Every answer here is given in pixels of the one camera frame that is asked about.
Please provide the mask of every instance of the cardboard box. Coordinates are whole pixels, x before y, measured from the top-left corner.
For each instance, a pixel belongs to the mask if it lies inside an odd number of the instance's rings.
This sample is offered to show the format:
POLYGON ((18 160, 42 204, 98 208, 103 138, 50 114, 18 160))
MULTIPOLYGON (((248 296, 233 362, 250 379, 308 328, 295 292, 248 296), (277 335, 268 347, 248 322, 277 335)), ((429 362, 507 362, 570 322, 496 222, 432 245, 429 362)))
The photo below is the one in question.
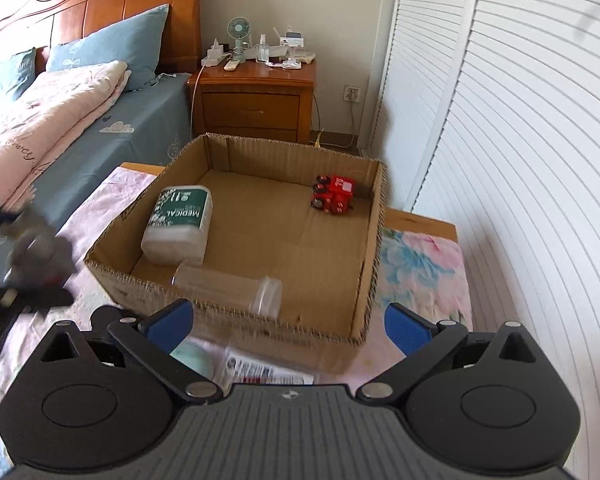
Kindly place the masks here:
MULTIPOLYGON (((384 211, 381 162, 275 140, 198 137, 109 225, 85 258, 104 289, 125 308, 149 315, 188 297, 171 285, 175 267, 154 266, 140 248, 161 190, 187 184, 207 186, 214 201, 204 264, 283 282, 277 320, 198 303, 199 335, 235 342, 239 333, 243 349, 277 356, 271 341, 283 341, 292 345, 283 360, 323 368, 334 363, 324 362, 326 350, 318 349, 318 342, 350 349, 365 340, 384 211), (346 215, 310 207, 318 174, 356 181, 346 215), (301 349, 310 349, 312 357, 299 356, 301 349)), ((331 352, 335 356, 339 350, 332 347, 331 352)))

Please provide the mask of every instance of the remote control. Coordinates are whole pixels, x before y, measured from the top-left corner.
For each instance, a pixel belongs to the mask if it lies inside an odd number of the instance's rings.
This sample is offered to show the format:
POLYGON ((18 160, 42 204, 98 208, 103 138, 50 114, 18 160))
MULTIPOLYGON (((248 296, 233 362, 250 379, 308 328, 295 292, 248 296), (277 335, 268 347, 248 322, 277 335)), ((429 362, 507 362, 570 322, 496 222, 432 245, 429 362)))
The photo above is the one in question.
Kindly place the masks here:
POLYGON ((231 61, 227 62, 227 64, 224 66, 224 69, 227 70, 227 72, 232 72, 233 70, 238 68, 238 65, 240 65, 240 61, 232 59, 231 61))

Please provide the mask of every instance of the wooden headboard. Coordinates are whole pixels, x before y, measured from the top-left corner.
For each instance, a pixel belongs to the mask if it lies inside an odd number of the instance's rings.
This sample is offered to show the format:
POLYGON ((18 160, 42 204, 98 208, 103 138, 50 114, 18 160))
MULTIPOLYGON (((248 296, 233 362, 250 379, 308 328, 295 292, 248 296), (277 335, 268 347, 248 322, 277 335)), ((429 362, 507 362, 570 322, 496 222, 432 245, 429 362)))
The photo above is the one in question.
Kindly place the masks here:
POLYGON ((0 20, 0 60, 38 47, 44 70, 48 47, 88 36, 160 4, 170 4, 162 35, 160 72, 195 72, 202 59, 200 0, 29 0, 0 20))

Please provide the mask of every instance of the pink blanket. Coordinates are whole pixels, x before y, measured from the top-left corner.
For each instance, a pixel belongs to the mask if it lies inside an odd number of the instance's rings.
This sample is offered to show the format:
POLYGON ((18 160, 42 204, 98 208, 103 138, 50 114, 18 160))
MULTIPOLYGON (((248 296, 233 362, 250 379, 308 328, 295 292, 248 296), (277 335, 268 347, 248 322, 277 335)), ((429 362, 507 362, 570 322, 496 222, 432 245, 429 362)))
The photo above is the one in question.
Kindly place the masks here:
POLYGON ((120 97, 126 63, 43 72, 0 117, 0 206, 17 208, 33 181, 120 97))

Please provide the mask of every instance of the wall outlet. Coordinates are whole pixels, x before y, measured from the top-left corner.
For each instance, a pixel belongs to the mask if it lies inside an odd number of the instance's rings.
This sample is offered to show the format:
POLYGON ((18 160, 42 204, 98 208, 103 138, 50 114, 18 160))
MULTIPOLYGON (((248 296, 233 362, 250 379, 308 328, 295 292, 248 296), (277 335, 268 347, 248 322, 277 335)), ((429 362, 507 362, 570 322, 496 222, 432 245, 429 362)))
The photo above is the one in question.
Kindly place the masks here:
POLYGON ((344 85, 344 94, 342 96, 342 100, 347 102, 351 101, 354 103, 359 103, 360 92, 361 89, 359 86, 344 85))

